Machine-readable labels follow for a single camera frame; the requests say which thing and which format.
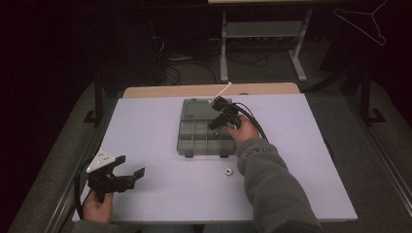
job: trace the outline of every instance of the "gray sleeve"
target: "gray sleeve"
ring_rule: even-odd
[[[119,228],[114,224],[104,224],[89,220],[76,222],[72,233],[119,233]]]
[[[303,188],[273,145],[252,138],[238,145],[236,154],[258,232],[284,232],[285,226],[322,232]]]

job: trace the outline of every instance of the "white table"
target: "white table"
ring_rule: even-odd
[[[346,190],[303,94],[224,96],[246,104],[303,186],[320,221],[356,219]],[[206,223],[252,220],[237,158],[177,153],[183,100],[187,97],[121,99],[102,148],[126,155],[116,176],[146,167],[135,189],[116,193],[113,221]],[[224,170],[231,168],[228,177]],[[88,191],[85,188],[83,197]]]

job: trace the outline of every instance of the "gray plastic organizer box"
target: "gray plastic organizer box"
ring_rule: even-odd
[[[179,126],[178,153],[185,157],[194,155],[235,154],[233,139],[223,130],[211,130],[208,124],[219,116],[207,99],[185,99]]]

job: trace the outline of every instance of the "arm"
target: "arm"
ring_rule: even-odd
[[[258,136],[253,124],[240,117],[238,130],[225,128],[237,144],[237,166],[245,176],[245,193],[260,233],[322,232],[299,182],[277,152]]]
[[[116,225],[110,224],[113,214],[113,193],[106,193],[104,202],[98,201],[97,193],[92,191],[83,203],[84,219],[79,220],[72,233],[119,232]]]

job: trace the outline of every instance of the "person's right hand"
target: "person's right hand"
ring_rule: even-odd
[[[255,125],[247,119],[245,116],[241,115],[240,118],[240,128],[234,129],[228,126],[223,127],[230,136],[232,136],[234,142],[239,145],[250,138],[259,137],[258,129]]]

